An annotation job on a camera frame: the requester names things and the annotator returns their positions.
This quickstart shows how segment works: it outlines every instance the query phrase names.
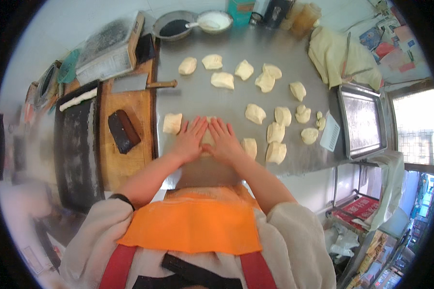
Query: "beige towel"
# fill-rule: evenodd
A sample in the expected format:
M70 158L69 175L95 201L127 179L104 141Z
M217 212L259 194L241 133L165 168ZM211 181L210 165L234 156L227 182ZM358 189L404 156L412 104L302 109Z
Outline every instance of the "beige towel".
M342 84L342 64L345 60L347 36L337 34L328 28L319 26L312 32L309 57L313 61L323 83L330 88ZM372 67L372 70L359 73L353 77L358 83L369 84L378 90L382 75L376 61L363 45L351 38L346 75Z

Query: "metal bowl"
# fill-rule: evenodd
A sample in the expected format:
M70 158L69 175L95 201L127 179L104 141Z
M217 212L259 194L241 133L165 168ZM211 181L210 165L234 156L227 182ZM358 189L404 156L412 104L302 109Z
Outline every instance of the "metal bowl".
M222 32L224 32L224 31L226 31L226 30L228 30L228 29L230 29L232 27L232 25L233 25L233 17L230 14L228 14L228 13L226 13L224 11L220 11L220 10L207 10L207 11L204 11L204 12L200 13L197 16L197 19L199 19L199 18L201 18L201 17L203 17L205 15L208 15L210 13L218 13L218 14L224 15L226 18L228 18L228 20L230 21L230 24L227 27L221 28L219 30L206 29L204 27L201 27L201 29L204 32L209 33L209 34L219 34L219 33L222 33Z
M158 20L156 20L155 24L153 25L153 34L157 38L165 40L165 41L175 41L175 40L185 38L186 36L188 36L188 34L191 33L192 28L188 28L187 30L185 30L179 34L176 34L174 36L161 36L161 35L159 35L159 32L161 31L161 29L164 26L167 25L167 23L169 23L171 21L186 20L186 21L189 21L190 23L192 23L192 22L196 22L196 19L197 19L197 15L193 12L190 12L190 11L178 10L178 11L166 13L166 14L162 15L161 17L159 17Z

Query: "dough piece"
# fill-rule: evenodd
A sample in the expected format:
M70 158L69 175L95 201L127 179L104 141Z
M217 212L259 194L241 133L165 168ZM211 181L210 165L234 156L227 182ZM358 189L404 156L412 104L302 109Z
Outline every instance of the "dough piece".
M302 102L307 92L305 87L298 81L289 84L289 89L291 89L292 94L295 98Z
M235 75L241 77L243 80L247 80L253 73L254 67L246 59L241 61L235 69Z
M79 103L81 103L84 100L87 99L92 99L94 98L98 93L98 88L94 88L88 92L85 92L71 100L68 100L66 102L64 102L62 105L60 105L60 111L63 112L64 110L68 109L69 107L72 107L74 105L78 105Z
M262 71L269 73L275 79L281 78L281 70L277 66L274 66L273 64L264 63L264 65L262 66Z
M286 157L286 145L279 142L271 142L268 145L267 154L265 156L266 162L281 164Z
M255 79L254 84L260 87L263 93L270 92L275 85L275 78L268 72L262 72L262 74Z
M267 142L283 142L285 137L285 126L273 122L267 128Z
M182 114L167 113L164 118L164 126L162 132L167 134L178 134L182 125Z
M262 121L267 117L267 114L261 107L255 104L248 104L244 116L255 124L262 124Z
M215 87L235 89L233 76L228 72L214 72L210 77L210 82Z
M217 117L206 117L207 122L210 124L210 120L213 118L217 118ZM214 138L210 134L209 129L206 129L206 131L204 132L203 138L201 139L201 145L203 145L203 144L209 144L212 147L216 146L216 142L214 141ZM211 154L208 152L201 153L201 157L210 157L210 156L211 156Z
M318 130L313 128L303 129L301 137L305 144L313 144L318 138Z
M244 151L251 157L251 159L255 159L257 155L257 143L253 138L244 138L241 142L241 146Z
M310 108L306 108L305 105L300 105L296 109L296 119L300 124L306 124L310 119L310 113L312 110Z
M209 54L202 59L202 63L206 69L222 68L222 57L218 54Z
M281 125L289 126L291 124L291 112L288 107L277 106L275 108L275 120Z
M325 125L326 125L326 119L325 118L320 118L319 120L317 120L318 130L324 130Z
M194 57L185 58L179 66L179 73L181 75L188 75L196 70L197 60Z

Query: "orange apron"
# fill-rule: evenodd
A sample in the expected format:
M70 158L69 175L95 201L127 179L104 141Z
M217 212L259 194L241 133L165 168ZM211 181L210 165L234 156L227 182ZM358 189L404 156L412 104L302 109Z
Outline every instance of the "orange apron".
M134 212L120 245L185 253L261 251L253 208L242 185L186 188Z

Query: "wall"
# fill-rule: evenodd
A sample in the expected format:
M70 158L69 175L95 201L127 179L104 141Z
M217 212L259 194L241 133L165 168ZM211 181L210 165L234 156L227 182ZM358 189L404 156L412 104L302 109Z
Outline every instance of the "wall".
M263 14L269 0L257 0L254 11ZM226 0L48 0L30 22L9 62L0 91L0 110L13 113L22 105L29 84L39 79L56 59L102 25L134 10L145 15L145 32L158 17L174 10L200 13L225 10ZM340 31L373 16L367 0L317 0L322 25Z

